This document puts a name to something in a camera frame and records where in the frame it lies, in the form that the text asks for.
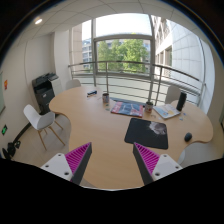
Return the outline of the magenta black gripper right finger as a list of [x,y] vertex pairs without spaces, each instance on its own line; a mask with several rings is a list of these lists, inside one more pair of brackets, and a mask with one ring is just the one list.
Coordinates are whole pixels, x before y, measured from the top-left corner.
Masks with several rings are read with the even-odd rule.
[[145,185],[182,169],[168,154],[159,155],[138,143],[133,144],[133,154]]

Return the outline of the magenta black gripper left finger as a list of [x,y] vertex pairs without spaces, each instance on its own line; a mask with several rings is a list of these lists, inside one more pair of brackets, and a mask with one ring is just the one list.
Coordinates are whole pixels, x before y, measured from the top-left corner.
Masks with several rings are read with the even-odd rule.
[[86,143],[67,154],[57,153],[41,168],[79,185],[92,154],[92,144]]

